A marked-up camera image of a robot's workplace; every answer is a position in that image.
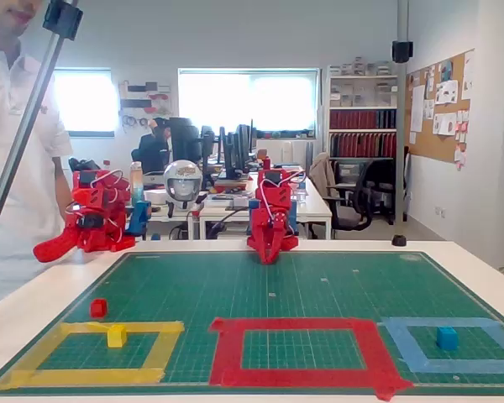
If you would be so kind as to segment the person's left hand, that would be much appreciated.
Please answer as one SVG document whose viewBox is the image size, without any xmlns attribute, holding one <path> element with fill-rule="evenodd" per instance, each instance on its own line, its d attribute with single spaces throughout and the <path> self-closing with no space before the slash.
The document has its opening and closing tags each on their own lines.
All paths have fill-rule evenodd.
<svg viewBox="0 0 504 403">
<path fill-rule="evenodd" d="M 73 221 L 77 222 L 83 219 L 84 214 L 81 211 L 81 205 L 72 201 L 65 209 L 65 217 L 66 223 Z"/>
</svg>

